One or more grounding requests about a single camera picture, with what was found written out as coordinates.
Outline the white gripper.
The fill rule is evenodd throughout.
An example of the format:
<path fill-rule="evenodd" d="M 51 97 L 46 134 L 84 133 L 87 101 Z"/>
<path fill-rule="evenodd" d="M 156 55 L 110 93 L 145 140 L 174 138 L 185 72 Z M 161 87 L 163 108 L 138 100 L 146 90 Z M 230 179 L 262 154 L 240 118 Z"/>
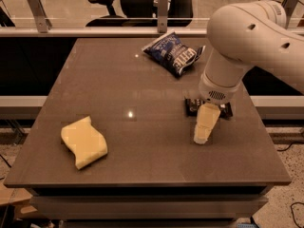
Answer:
<path fill-rule="evenodd" d="M 205 73 L 201 74 L 199 94 L 206 104 L 199 107 L 194 130 L 195 143 L 205 144 L 208 141 L 219 119 L 220 110 L 218 105 L 229 103 L 238 91 L 239 86 L 240 83 L 237 83 L 235 86 L 220 86 L 213 83 Z"/>

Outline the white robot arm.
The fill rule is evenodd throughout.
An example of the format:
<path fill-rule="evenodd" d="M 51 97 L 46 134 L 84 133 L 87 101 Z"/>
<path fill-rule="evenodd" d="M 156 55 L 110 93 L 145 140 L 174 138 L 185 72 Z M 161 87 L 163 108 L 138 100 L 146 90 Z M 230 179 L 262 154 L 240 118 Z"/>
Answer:
<path fill-rule="evenodd" d="M 204 144 L 253 67 L 271 72 L 298 91 L 304 87 L 304 37 L 286 29 L 285 9 L 275 1 L 236 3 L 216 10 L 207 24 L 212 51 L 200 76 L 194 142 Z"/>

